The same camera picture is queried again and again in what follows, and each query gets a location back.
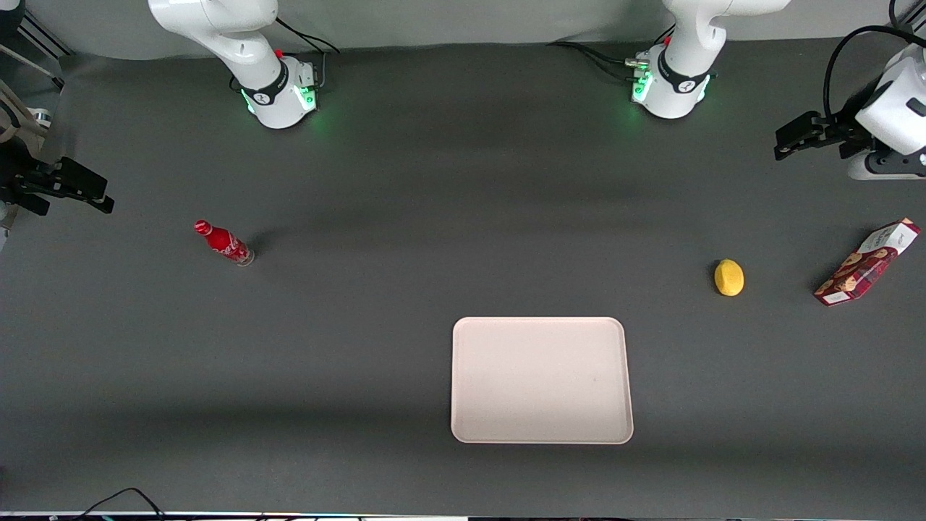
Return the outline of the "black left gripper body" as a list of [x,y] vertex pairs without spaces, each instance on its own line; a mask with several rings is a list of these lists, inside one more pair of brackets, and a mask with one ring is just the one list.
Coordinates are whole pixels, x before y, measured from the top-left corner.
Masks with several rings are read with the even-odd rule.
[[867,122],[846,143],[852,179],[924,178],[924,109],[859,115]]

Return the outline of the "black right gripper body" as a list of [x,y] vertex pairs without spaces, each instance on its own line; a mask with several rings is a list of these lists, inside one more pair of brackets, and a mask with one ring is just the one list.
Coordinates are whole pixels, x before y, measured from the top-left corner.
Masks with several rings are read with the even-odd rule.
[[27,182],[47,182],[59,162],[37,161],[25,145],[6,141],[1,145],[1,200],[6,205],[20,206],[37,216],[46,216],[50,203],[27,188]]

